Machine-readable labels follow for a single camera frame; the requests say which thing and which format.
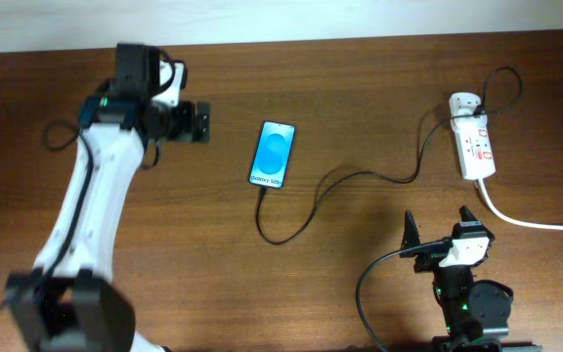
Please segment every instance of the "power plug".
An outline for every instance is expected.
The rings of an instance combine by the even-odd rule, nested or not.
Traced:
[[[472,93],[455,93],[449,99],[451,116],[472,115],[480,105],[479,96]],[[494,174],[495,160],[488,138],[488,116],[463,117],[451,120],[455,132],[459,166],[464,180],[483,179]]]

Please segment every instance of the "phone screen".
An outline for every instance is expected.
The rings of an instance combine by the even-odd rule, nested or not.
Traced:
[[[281,188],[293,139],[294,126],[264,122],[249,182],[258,186]]]

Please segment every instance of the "white power strip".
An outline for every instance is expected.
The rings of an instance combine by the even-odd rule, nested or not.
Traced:
[[[480,99],[472,93],[455,93],[449,99],[451,116],[467,116],[474,114],[480,104]],[[464,180],[476,182],[484,201],[492,212],[500,219],[519,226],[535,229],[563,231],[563,225],[546,225],[530,223],[512,219],[498,211],[488,196],[484,179],[493,175],[495,168],[495,157],[490,148],[488,138],[488,116],[480,114],[474,117],[462,117],[451,120],[451,128],[455,132],[457,153],[459,154],[459,166]]]
[[[451,116],[472,115],[479,102],[480,99],[475,94],[455,93],[449,99]],[[484,114],[451,120],[464,180],[486,178],[497,171],[493,151],[490,148],[487,123],[488,117]]]

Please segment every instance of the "black wire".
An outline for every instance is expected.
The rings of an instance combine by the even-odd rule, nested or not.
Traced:
[[[102,84],[100,84],[96,89],[95,89],[95,94],[99,94],[99,95],[104,95],[108,89],[109,89],[109,84],[111,82],[111,79],[107,78],[105,79]]]
[[[157,163],[160,161],[160,157],[162,156],[162,147],[159,141],[155,142],[155,157],[153,158],[153,162],[151,165],[147,165],[142,163],[141,168],[143,170],[151,170],[157,166]]]
[[[74,136],[71,137],[69,140],[67,140],[65,143],[63,143],[59,146],[52,146],[52,145],[49,144],[49,138],[48,138],[49,132],[54,127],[57,127],[57,126],[64,127],[66,129],[70,130],[71,132],[74,133]],[[43,285],[45,285],[45,283],[47,283],[47,281],[49,279],[51,279],[51,277],[54,275],[54,272],[56,271],[56,267],[58,267],[58,265],[63,261],[63,259],[66,256],[66,252],[68,251],[68,248],[70,247],[70,244],[73,240],[73,236],[75,234],[75,229],[77,228],[77,222],[79,221],[79,215],[81,213],[81,209],[82,209],[82,206],[84,204],[84,199],[86,198],[86,193],[88,191],[88,187],[90,185],[90,181],[91,181],[91,178],[92,178],[92,175],[93,175],[93,169],[95,168],[95,159],[93,158],[93,154],[91,153],[90,145],[88,144],[86,137],[84,137],[80,133],[80,130],[79,130],[78,127],[76,127],[74,124],[72,124],[68,121],[51,122],[50,124],[45,126],[45,129],[43,130],[43,135],[42,135],[42,142],[43,142],[44,147],[51,152],[62,151],[66,147],[70,146],[77,138],[79,138],[82,141],[82,144],[84,145],[84,148],[86,150],[86,154],[88,155],[88,163],[86,165],[86,176],[84,178],[84,182],[82,184],[82,188],[81,188],[80,193],[79,193],[79,198],[77,199],[77,204],[75,205],[75,209],[73,211],[73,216],[71,217],[71,221],[70,221],[70,225],[68,227],[68,233],[66,234],[65,241],[63,242],[63,245],[60,247],[58,255],[56,256],[56,260],[54,260],[54,263],[49,267],[49,269],[46,272],[44,272],[44,274],[42,276],[40,276],[34,282],[29,283],[28,285],[19,288],[13,296],[7,297],[0,302],[0,313],[6,307],[8,307],[9,305],[14,306],[15,304],[17,304],[21,300],[21,297],[29,289],[34,289],[36,287],[42,287]]]
[[[495,74],[497,74],[498,72],[500,72],[502,70],[510,71],[511,73],[514,74],[514,76],[516,76],[516,79],[518,80],[518,94],[509,104],[507,104],[506,106],[504,106],[502,108],[496,109],[496,110],[489,110],[489,111],[481,110],[478,113],[472,113],[472,114],[469,114],[469,115],[460,115],[460,116],[448,117],[448,118],[445,118],[445,119],[441,120],[440,122],[438,122],[438,124],[436,124],[431,129],[431,131],[429,132],[429,134],[425,138],[425,142],[422,144],[422,148],[420,149],[420,152],[418,153],[418,156],[416,157],[416,168],[415,168],[414,172],[409,177],[405,177],[403,179],[396,179],[396,178],[391,178],[391,177],[382,175],[382,174],[375,172],[375,171],[358,171],[358,172],[354,172],[352,174],[349,174],[349,175],[342,177],[341,179],[334,182],[331,186],[329,186],[325,189],[325,191],[319,196],[318,200],[314,204],[312,211],[310,212],[310,215],[308,215],[307,220],[303,223],[303,225],[299,228],[299,230],[297,230],[292,236],[290,236],[289,238],[287,238],[285,240],[273,241],[273,240],[269,239],[264,234],[264,231],[262,230],[262,227],[261,227],[261,224],[260,224],[260,208],[262,206],[262,201],[264,199],[264,195],[267,192],[267,188],[266,187],[260,188],[260,194],[258,196],[257,205],[256,205],[256,208],[255,208],[255,226],[258,230],[258,233],[260,234],[260,237],[262,237],[262,239],[264,239],[264,241],[266,241],[270,244],[273,244],[273,245],[282,245],[282,244],[286,244],[288,242],[295,240],[299,235],[301,235],[301,233],[303,233],[303,231],[308,227],[308,225],[310,225],[310,223],[312,222],[312,219],[314,218],[314,215],[316,214],[317,210],[319,209],[319,206],[321,206],[321,202],[325,198],[325,196],[331,190],[333,190],[336,186],[338,186],[339,184],[341,184],[342,182],[344,182],[344,181],[346,181],[350,178],[353,178],[353,177],[356,177],[356,176],[361,176],[361,175],[370,175],[370,176],[375,176],[375,177],[377,177],[381,180],[392,182],[394,184],[399,184],[399,185],[405,185],[405,184],[409,184],[409,183],[414,182],[416,180],[416,178],[418,177],[418,174],[420,173],[420,165],[422,163],[422,158],[425,154],[425,150],[427,148],[427,145],[429,144],[429,141],[431,140],[431,137],[433,136],[434,132],[436,132],[442,125],[444,125],[446,123],[451,123],[452,120],[458,119],[458,118],[478,117],[480,115],[490,116],[490,115],[502,113],[502,112],[505,112],[508,109],[511,109],[514,105],[516,105],[516,103],[518,103],[518,100],[520,99],[520,97],[523,94],[523,81],[522,81],[520,75],[518,74],[518,72],[514,68],[504,66],[504,67],[499,67],[499,68],[495,69],[494,71],[492,71],[488,75],[488,77],[486,77],[486,80],[484,81],[483,97],[482,97],[482,101],[481,101],[482,103],[481,103],[480,107],[486,101],[486,95],[488,93],[488,82],[490,81],[490,79]]]
[[[411,251],[416,251],[416,250],[419,250],[419,249],[424,249],[424,248],[427,248],[427,247],[430,247],[430,246],[439,245],[439,244],[442,245],[442,244],[445,244],[446,242],[447,242],[447,240],[438,240],[438,241],[434,241],[434,242],[420,244],[420,245],[417,245],[417,246],[414,246],[414,247],[411,247],[411,248],[399,249],[399,250],[393,251],[391,253],[388,253],[386,255],[383,255],[383,256],[379,257],[377,260],[370,263],[370,265],[368,265],[368,267],[364,270],[364,272],[362,273],[362,275],[358,279],[358,284],[356,285],[356,306],[358,307],[358,314],[360,315],[360,319],[362,320],[362,324],[364,324],[364,327],[367,329],[368,334],[372,337],[372,339],[377,344],[377,347],[379,347],[379,349],[382,352],[388,352],[388,349],[386,349],[386,346],[384,346],[383,342],[381,342],[379,337],[377,337],[377,335],[375,334],[375,331],[373,331],[373,329],[370,327],[370,324],[368,323],[367,317],[364,315],[364,311],[362,310],[362,300],[360,298],[360,290],[362,288],[362,284],[364,283],[364,280],[367,278],[368,274],[370,274],[370,272],[377,265],[379,265],[381,262],[383,262],[386,259],[390,259],[393,256],[396,256],[396,255],[399,255],[399,254],[403,254],[403,253],[407,253],[407,252],[411,252]]]

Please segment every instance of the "wooden desk surface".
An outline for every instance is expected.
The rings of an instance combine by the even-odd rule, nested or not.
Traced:
[[[563,31],[441,35],[169,48],[185,60],[183,99],[212,103],[209,145],[165,145],[160,165],[134,178],[115,248],[115,284],[138,328],[174,350],[305,351],[371,346],[354,302],[369,262],[396,249],[410,209],[424,241],[451,233],[466,204],[497,236],[478,279],[511,286],[507,341],[563,351],[563,232],[515,227],[482,204],[459,173],[453,133],[440,130],[411,185],[370,177],[340,187],[295,242],[257,235],[257,188],[246,182],[263,120],[297,127],[282,190],[263,221],[282,239],[307,216],[321,179],[360,169],[407,176],[418,131],[449,114],[455,91],[481,93],[495,67],[516,67],[520,104],[493,116],[496,206],[518,219],[563,223]],[[0,298],[8,274],[30,269],[52,229],[74,148],[42,149],[50,120],[75,120],[112,75],[113,50],[0,55]],[[513,93],[491,86],[490,108]],[[446,334],[431,275],[411,260],[373,272],[368,318],[388,344]],[[8,313],[0,351],[23,351]]]

